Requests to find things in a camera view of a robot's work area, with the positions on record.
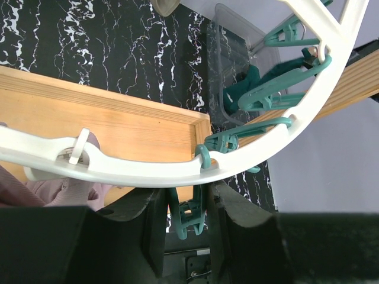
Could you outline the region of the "pink sock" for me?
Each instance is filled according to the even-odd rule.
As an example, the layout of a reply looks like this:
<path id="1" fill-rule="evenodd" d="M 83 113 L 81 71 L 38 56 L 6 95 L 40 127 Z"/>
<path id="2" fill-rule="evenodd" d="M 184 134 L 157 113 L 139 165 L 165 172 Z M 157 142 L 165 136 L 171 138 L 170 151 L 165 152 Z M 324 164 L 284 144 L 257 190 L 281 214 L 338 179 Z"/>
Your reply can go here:
<path id="1" fill-rule="evenodd" d="M 112 187 L 70 177 L 22 183 L 1 167 L 2 208 L 87 205 L 98 211 L 104 207 L 105 196 Z"/>

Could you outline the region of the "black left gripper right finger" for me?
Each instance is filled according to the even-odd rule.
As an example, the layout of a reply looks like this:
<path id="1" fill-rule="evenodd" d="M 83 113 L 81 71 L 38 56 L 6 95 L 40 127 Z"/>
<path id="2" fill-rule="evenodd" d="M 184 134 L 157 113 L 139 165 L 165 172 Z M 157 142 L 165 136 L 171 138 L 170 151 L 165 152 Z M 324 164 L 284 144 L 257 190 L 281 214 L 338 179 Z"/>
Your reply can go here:
<path id="1" fill-rule="evenodd" d="M 208 185 L 213 283 L 377 283 L 378 215 L 270 213 Z"/>

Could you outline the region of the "white round clip hanger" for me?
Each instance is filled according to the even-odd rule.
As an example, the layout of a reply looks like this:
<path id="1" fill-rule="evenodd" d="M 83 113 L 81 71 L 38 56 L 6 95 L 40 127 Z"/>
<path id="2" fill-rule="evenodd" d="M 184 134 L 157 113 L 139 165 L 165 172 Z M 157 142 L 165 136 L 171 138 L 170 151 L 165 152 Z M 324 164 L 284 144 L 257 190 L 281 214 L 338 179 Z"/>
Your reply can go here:
<path id="1" fill-rule="evenodd" d="M 47 180 L 60 176 L 113 185 L 168 188 L 199 185 L 251 170 L 290 144 L 316 117 L 342 76 L 352 51 L 367 1 L 347 1 L 340 20 L 320 1 L 288 1 L 296 16 L 319 38 L 317 71 L 301 101 L 282 116 L 250 123 L 213 134 L 215 144 L 191 161 L 148 163 L 110 157 L 86 140 L 41 138 L 8 127 L 1 128 L 1 160 L 20 164 L 29 179 Z"/>

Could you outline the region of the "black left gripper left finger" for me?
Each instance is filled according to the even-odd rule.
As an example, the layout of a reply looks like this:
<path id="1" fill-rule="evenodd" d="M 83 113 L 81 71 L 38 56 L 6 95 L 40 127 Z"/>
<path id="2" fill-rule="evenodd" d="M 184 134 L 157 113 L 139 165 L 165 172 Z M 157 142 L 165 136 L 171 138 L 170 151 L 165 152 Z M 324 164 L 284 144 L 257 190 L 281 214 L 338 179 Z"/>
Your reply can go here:
<path id="1" fill-rule="evenodd" d="M 165 230 L 164 189 L 133 189 L 99 211 L 3 208 L 1 282 L 157 283 Z"/>

